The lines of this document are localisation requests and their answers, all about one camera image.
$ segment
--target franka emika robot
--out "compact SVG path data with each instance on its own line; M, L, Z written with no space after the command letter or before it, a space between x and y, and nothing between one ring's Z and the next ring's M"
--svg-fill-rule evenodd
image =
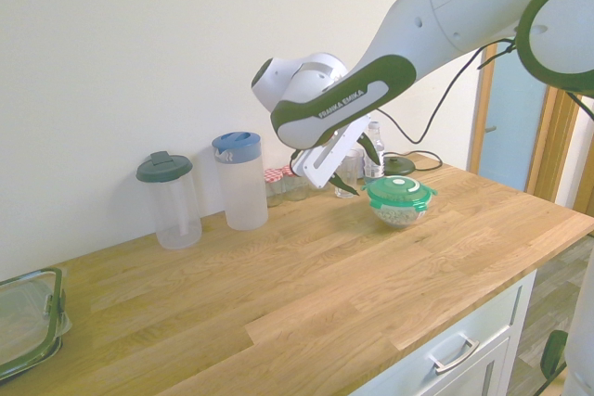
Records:
M317 187L340 184L334 172L356 142L379 161L364 134L372 110L447 62L509 37L538 80L594 96L594 0L396 0L352 70L326 53L274 57L252 90L280 141L301 150L292 169ZM593 262L565 348L564 396L594 395Z

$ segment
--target black cable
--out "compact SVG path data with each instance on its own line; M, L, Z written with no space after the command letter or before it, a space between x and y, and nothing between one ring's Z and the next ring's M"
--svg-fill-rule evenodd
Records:
M408 155L412 155L413 153L424 153L427 155L431 155L432 157L436 157L437 158L437 165L430 167L428 169L418 169L417 165L415 164L415 170L418 172L428 172L428 171L434 171L436 169L439 169L440 167L442 167L444 165L444 162L442 161L442 159L439 157L439 155L437 155L434 152L430 152L429 150L411 150L410 152L407 153L398 153L398 152L384 152L383 156L385 157L386 155L396 155L397 157L407 157Z
M512 41L511 39L499 39L498 41L492 42L491 44L496 44L499 42L507 42L508 44L512 44L514 43L514 41ZM433 123L433 119L435 118L435 115L437 114L437 111L439 111L439 108L442 107L442 104L444 103L444 101L446 100L447 95L449 94L449 91L452 89L452 87L454 86L454 83L456 83L456 81L458 80L458 78L462 75L462 73L472 64L472 62L483 52L483 50L485 48L487 48L488 46L490 46L491 44L488 45L483 45L482 47L480 47L478 50L476 50L474 52L474 54L472 55L472 57L468 60L468 62L466 62L466 64L464 64L464 66L458 71L458 73L456 73L456 76L454 76L454 79L452 79L452 81L449 83L449 85L447 86L444 95L442 96L442 98L439 100L439 102L437 103L437 106L435 107L435 110L433 111L431 118L429 119L429 122L427 122L427 126L425 127L425 131L423 132L423 134L420 136L418 141L414 141L410 136L407 135L407 133L403 130L402 127L400 127L400 124L398 124L398 122L396 122L396 120L390 116L388 113L386 113L385 111L383 111L382 109L377 109L377 111L383 115L385 115L390 121L392 121L392 123L398 128L398 130L400 131L400 133L408 140L410 141L412 144L419 144L424 138L425 135L427 134L427 132L429 132L429 129L431 127L431 124ZM499 56L503 55L507 53L507 50L501 54L499 54ZM489 59L488 62L491 62L494 58L491 57Z
M478 68L477 68L477 70L482 70L484 67L486 67L487 65L489 65L491 62L493 62L498 57L503 56L503 55L507 55L508 53L511 53L512 51L514 51L516 49L516 39L515 38L513 38L513 39L501 39L498 42L507 42L510 45L505 50L503 50L502 52L497 53L496 55L490 57L485 62L483 62L481 65L479 65Z
M594 112L592 112L592 110L590 110L590 109L589 109L589 108L586 106L586 104L584 104L582 101L580 101L580 100L578 99L578 97L577 97L576 95L574 95L573 93L570 93L570 92L565 92L565 93L567 93L567 95L568 95L570 98L572 98L572 99L573 99L573 101L574 101L574 102L575 102L575 103L576 103L576 104L577 104L577 105L578 105L578 106L579 106L579 107L580 107L582 110L584 110L584 111L585 111L585 112L588 114L588 116L590 117L590 119L594 121Z
M542 384L533 396L540 396L543 393L543 391L546 390L547 387L553 383L553 380L555 380L565 368L567 368L567 363L563 362L561 365L559 365L559 368L555 370L553 376L549 377L549 379L547 379L547 382Z

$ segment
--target floor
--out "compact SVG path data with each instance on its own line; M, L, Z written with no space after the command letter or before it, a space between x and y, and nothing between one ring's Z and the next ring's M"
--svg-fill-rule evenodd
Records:
M536 273L508 396L532 396L545 383L540 371L542 351L551 331L569 330L593 248L594 238L586 236ZM561 391L551 386L544 394L559 396Z

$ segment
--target cabinet drawer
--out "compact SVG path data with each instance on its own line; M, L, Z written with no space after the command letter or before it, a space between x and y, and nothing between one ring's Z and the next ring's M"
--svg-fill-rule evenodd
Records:
M505 339L435 396L495 396L509 343Z
M535 275L536 271L516 282L351 396L420 396L430 394L430 387L442 388L503 339L519 336ZM440 373L436 363L444 365Z

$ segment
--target doorway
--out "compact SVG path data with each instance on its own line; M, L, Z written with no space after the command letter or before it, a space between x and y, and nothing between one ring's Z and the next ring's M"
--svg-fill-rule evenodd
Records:
M500 49L490 45L483 60ZM517 55L506 55L481 73L469 171L554 201L578 107L518 64Z

